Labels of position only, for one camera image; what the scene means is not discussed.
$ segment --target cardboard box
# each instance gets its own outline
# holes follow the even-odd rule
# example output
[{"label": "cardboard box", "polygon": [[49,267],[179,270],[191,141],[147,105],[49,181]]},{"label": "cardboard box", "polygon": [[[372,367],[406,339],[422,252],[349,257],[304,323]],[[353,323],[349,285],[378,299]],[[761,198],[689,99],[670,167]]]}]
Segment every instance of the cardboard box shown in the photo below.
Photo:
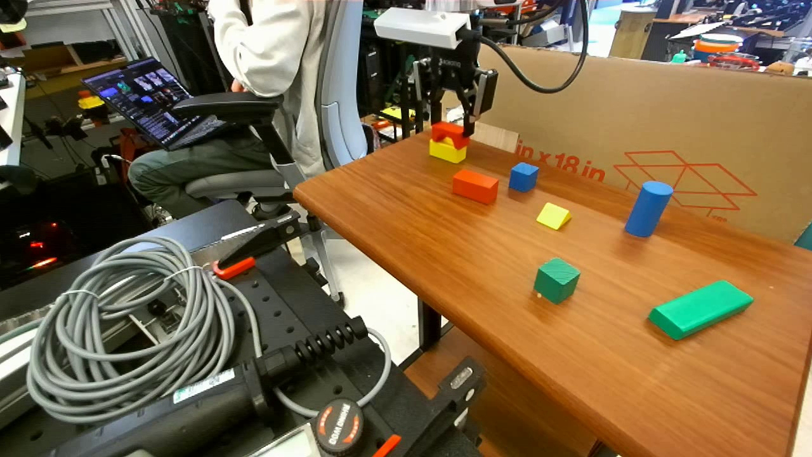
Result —
[{"label": "cardboard box", "polygon": [[[507,49],[538,85],[576,58]],[[812,80],[654,61],[589,58],[561,93],[526,89],[490,50],[496,107],[483,121],[519,131],[516,155],[630,192],[675,184],[670,205],[792,243],[812,224]]]}]

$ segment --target wooden table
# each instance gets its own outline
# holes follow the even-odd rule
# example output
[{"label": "wooden table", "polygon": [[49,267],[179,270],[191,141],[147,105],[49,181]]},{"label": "wooden table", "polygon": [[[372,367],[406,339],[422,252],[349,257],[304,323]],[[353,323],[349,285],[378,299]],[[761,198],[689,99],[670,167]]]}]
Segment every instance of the wooden table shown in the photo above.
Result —
[{"label": "wooden table", "polygon": [[[411,138],[302,183],[295,198],[622,455],[788,455],[812,333],[812,254],[670,205],[652,238],[625,233],[635,196],[543,169],[507,192],[512,155],[469,148],[504,176],[496,205],[453,196],[450,164]],[[573,216],[535,224],[543,204]],[[533,292],[550,257],[576,295]],[[729,280],[755,305],[691,339],[648,324],[654,305]]]}]

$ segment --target wire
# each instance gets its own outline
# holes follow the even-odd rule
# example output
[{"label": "wire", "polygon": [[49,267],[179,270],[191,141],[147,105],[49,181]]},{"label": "wire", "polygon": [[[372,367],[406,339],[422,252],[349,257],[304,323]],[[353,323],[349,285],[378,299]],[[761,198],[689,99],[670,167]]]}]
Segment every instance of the wire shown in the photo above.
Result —
[{"label": "wire", "polygon": [[[222,372],[237,339],[226,292],[257,324],[248,299],[199,270],[179,240],[127,238],[109,247],[43,318],[30,346],[30,399],[53,418],[98,423]],[[151,348],[106,350],[105,328],[161,295],[185,303],[179,328]]]},{"label": "wire", "polygon": [[496,41],[490,41],[487,36],[467,31],[465,37],[479,41],[479,44],[486,44],[487,49],[493,49],[493,50],[507,64],[507,69],[519,77],[519,80],[523,80],[531,92],[538,92],[538,93],[559,93],[559,92],[569,89],[569,85],[580,79],[580,74],[582,74],[582,69],[585,69],[585,64],[586,64],[586,55],[589,55],[589,14],[586,14],[586,0],[580,0],[580,14],[582,14],[582,25],[585,25],[585,37],[582,37],[580,61],[576,61],[573,70],[571,70],[559,85],[538,85],[538,83],[533,83],[533,80],[512,64],[512,58],[504,50],[504,46],[496,44]]},{"label": "wire", "polygon": [[[368,333],[372,333],[372,338],[378,342],[378,348],[382,348],[382,352],[384,352],[384,370],[382,370],[377,386],[374,386],[366,395],[359,399],[359,407],[360,407],[360,409],[368,407],[368,403],[382,393],[382,388],[384,388],[384,384],[389,380],[389,372],[392,372],[392,350],[389,350],[384,336],[377,333],[377,330],[368,330]],[[280,386],[274,386],[274,390],[278,390],[278,399],[280,399],[290,410],[295,410],[295,413],[299,413],[299,416],[318,416],[318,413],[320,413],[320,410],[316,410],[316,409],[307,409],[307,407],[292,402]]]}]

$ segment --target orange block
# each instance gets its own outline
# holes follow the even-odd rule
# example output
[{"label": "orange block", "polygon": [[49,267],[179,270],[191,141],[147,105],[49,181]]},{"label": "orange block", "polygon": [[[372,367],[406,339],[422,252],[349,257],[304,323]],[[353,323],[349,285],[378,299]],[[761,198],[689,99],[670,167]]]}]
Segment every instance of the orange block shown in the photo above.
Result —
[{"label": "orange block", "polygon": [[483,176],[476,169],[459,169],[453,178],[453,192],[465,196],[469,200],[479,200],[486,205],[497,200],[500,181],[493,176]]}]

